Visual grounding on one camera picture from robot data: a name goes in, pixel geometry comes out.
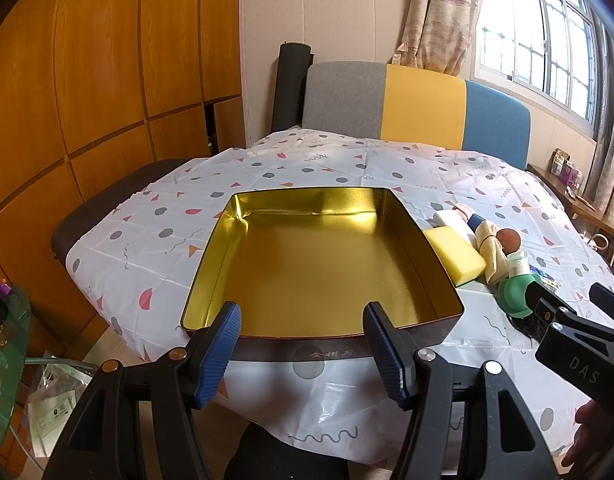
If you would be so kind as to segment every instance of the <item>yellow sponge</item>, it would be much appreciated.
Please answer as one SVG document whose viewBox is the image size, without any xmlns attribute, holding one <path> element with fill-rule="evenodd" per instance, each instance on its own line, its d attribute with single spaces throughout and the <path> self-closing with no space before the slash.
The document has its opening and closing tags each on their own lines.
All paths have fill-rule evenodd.
<svg viewBox="0 0 614 480">
<path fill-rule="evenodd" d="M 451 227 L 436 227 L 423 233 L 453 285 L 470 282 L 484 272 L 487 265 L 485 259 Z"/>
</svg>

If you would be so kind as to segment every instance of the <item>curtain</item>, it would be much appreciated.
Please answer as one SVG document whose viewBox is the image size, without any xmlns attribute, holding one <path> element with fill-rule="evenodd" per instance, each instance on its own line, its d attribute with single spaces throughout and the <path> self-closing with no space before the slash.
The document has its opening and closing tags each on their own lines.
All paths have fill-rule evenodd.
<svg viewBox="0 0 614 480">
<path fill-rule="evenodd" d="M 614 223 L 614 44 L 604 30 L 598 38 L 602 53 L 600 120 L 596 153 L 584 195 Z"/>
<path fill-rule="evenodd" d="M 458 75 L 482 0 L 411 0 L 402 43 L 391 62 Z"/>
</svg>

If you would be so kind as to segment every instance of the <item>human hand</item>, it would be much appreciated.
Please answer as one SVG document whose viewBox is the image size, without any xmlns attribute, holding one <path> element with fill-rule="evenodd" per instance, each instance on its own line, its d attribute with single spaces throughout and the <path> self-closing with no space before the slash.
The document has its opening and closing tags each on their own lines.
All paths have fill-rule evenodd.
<svg viewBox="0 0 614 480">
<path fill-rule="evenodd" d="M 584 448 L 589 444 L 591 434 L 590 425 L 591 420 L 594 418 L 594 413 L 596 412 L 596 406 L 596 402 L 590 400 L 584 406 L 580 406 L 580 408 L 576 410 L 575 420 L 578 424 L 581 424 L 581 426 L 574 435 L 574 445 L 569 448 L 567 454 L 562 459 L 562 467 L 569 467 L 572 465 L 576 459 L 580 457 Z"/>
</svg>

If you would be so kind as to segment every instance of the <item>window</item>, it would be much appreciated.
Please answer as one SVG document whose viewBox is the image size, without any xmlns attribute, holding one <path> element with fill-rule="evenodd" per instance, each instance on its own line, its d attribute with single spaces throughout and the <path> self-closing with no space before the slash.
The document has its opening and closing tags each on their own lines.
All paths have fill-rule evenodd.
<svg viewBox="0 0 614 480">
<path fill-rule="evenodd" d="M 477 29 L 481 66 L 593 121 L 596 50 L 584 0 L 483 0 Z"/>
</svg>

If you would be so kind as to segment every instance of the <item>golden tin box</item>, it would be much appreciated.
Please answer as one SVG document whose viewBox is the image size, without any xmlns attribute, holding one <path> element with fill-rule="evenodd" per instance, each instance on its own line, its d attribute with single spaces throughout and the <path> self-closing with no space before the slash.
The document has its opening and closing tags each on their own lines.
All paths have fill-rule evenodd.
<svg viewBox="0 0 614 480">
<path fill-rule="evenodd" d="M 202 255 L 181 321 L 209 326 L 242 310 L 232 356 L 295 361 L 369 356 L 362 309 L 379 301 L 421 346 L 462 315 L 452 282 L 389 189 L 310 187 L 231 197 Z"/>
</svg>

